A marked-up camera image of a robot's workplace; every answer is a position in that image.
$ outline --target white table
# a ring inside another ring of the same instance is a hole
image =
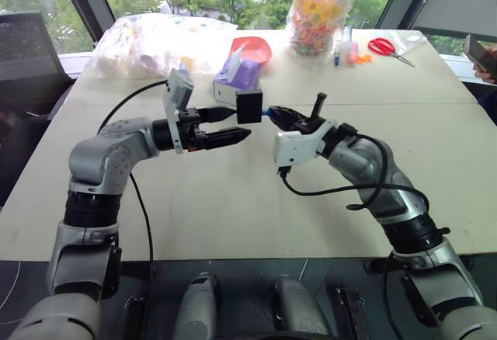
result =
[[[367,31],[354,31],[364,51]],[[497,221],[497,134],[492,121],[430,45],[406,57],[410,68],[389,57],[356,68],[329,65],[320,72],[296,64],[280,31],[265,37],[274,58],[262,77],[264,103],[309,114],[315,95],[328,93],[321,115],[346,121],[387,141],[395,160],[427,194],[439,227],[452,229],[460,253],[494,252]],[[212,77],[195,77],[192,106],[214,104]],[[91,137],[125,95],[150,81],[99,80],[83,74],[43,136],[0,213],[0,259],[48,260],[56,224],[64,215],[68,155]],[[116,118],[164,117],[162,90],[130,101]],[[236,125],[234,117],[205,130]],[[242,143],[213,151],[175,155],[138,164],[134,173],[151,217],[157,259],[384,256],[387,238],[354,192],[303,198],[276,175],[271,156],[276,127],[252,124]],[[295,168],[294,187],[318,190],[347,185],[325,160]],[[131,186],[121,202],[123,259],[146,259],[144,221]]]

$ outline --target red scissors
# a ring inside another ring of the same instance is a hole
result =
[[[409,62],[407,59],[398,55],[397,51],[395,50],[394,44],[392,44],[389,40],[384,39],[383,37],[378,37],[377,39],[371,40],[367,44],[367,48],[373,53],[386,55],[388,57],[396,57],[405,64],[408,64],[411,67],[415,67],[415,65]]]

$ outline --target black chair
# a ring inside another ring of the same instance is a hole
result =
[[[0,207],[74,82],[62,68],[41,12],[0,16],[0,111],[18,120],[0,147]]]

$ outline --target clear plastic bag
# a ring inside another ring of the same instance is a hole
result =
[[[290,49],[304,59],[327,61],[353,0],[294,0],[287,17]]]
[[[210,18],[125,16],[105,32],[86,69],[100,78],[167,78],[183,63],[192,73],[214,75],[236,28]]]
[[[428,39],[419,31],[401,29],[371,29],[368,31],[370,40],[378,37],[390,40],[394,44],[398,55],[407,54]]]

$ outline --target hand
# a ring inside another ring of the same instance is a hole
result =
[[[487,50],[497,57],[497,45],[494,45],[493,47],[488,47]],[[474,73],[475,77],[482,78],[484,82],[495,84],[495,80],[492,78],[492,76],[488,72],[483,72],[483,70],[477,64],[473,66],[473,69],[476,71]]]

